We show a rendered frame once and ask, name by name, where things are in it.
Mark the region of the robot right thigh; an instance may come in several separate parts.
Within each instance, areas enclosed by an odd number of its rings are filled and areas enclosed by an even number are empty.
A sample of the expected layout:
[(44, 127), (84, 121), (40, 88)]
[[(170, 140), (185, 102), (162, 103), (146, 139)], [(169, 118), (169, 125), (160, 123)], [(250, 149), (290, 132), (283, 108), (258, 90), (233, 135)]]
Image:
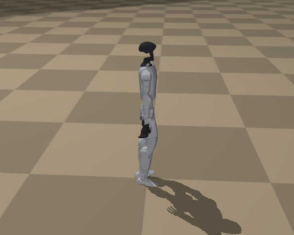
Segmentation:
[(148, 133), (148, 137), (146, 137), (147, 146), (142, 147), (140, 152), (142, 150), (146, 150), (150, 156), (156, 147), (157, 138), (158, 138), (157, 125), (156, 125), (155, 118), (152, 118), (152, 117), (149, 118), (149, 129), (151, 133)]

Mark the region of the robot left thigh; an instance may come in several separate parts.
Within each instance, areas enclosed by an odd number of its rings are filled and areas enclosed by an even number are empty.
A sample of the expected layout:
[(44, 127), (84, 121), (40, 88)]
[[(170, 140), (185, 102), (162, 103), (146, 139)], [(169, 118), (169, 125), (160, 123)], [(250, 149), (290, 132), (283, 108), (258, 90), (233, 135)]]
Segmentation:
[[(155, 114), (153, 115), (153, 118), (155, 118)], [(138, 142), (138, 145), (139, 145), (141, 148), (144, 147), (144, 146), (147, 146), (147, 145), (146, 145), (146, 139), (145, 139), (145, 138), (140, 139), (139, 142)]]

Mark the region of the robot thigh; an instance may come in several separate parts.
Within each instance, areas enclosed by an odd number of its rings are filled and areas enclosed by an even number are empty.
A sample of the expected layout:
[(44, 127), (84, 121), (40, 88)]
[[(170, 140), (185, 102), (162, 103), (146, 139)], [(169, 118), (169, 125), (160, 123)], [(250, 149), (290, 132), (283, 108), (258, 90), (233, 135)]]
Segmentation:
[(155, 118), (152, 118), (152, 117), (149, 118), (149, 129), (151, 133), (148, 133), (148, 137), (146, 137), (147, 146), (142, 147), (140, 152), (142, 150), (146, 150), (150, 156), (156, 147), (157, 138), (158, 138), (157, 125), (156, 125)]
[[(155, 118), (155, 114), (153, 115), (153, 118)], [(145, 139), (145, 138), (140, 139), (139, 142), (138, 142), (138, 145), (139, 145), (141, 148), (144, 147), (144, 146), (147, 146), (147, 145), (146, 145), (146, 139)]]

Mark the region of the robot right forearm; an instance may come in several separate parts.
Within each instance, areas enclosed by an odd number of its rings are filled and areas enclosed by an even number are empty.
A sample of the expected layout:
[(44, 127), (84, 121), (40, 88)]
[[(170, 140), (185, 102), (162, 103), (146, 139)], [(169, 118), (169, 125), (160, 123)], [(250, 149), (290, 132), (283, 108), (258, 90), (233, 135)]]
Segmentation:
[(142, 120), (144, 120), (144, 125), (149, 124), (149, 118), (150, 118), (150, 103), (151, 99), (149, 97), (145, 97), (142, 104), (143, 114), (142, 114)]

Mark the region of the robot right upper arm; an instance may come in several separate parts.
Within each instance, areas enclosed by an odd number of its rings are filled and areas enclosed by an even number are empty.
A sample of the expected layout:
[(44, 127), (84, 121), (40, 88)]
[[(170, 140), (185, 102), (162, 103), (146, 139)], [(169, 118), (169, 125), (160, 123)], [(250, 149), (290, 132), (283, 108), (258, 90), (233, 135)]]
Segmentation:
[(145, 97), (149, 97), (151, 99), (151, 102), (153, 101), (153, 98), (151, 95), (149, 95), (150, 92), (150, 83), (151, 83), (151, 73), (150, 70), (143, 70), (141, 74), (141, 81), (142, 81), (142, 97), (143, 100)]

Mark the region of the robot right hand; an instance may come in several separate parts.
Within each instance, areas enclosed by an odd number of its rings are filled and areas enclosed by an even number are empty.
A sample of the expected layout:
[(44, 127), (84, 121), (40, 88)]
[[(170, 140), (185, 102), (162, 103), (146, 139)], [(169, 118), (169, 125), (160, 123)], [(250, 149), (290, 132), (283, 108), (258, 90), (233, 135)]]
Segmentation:
[(141, 134), (138, 138), (146, 138), (148, 137), (148, 133), (151, 133), (149, 129), (149, 124), (144, 125), (144, 120), (142, 120), (142, 129), (141, 129)]

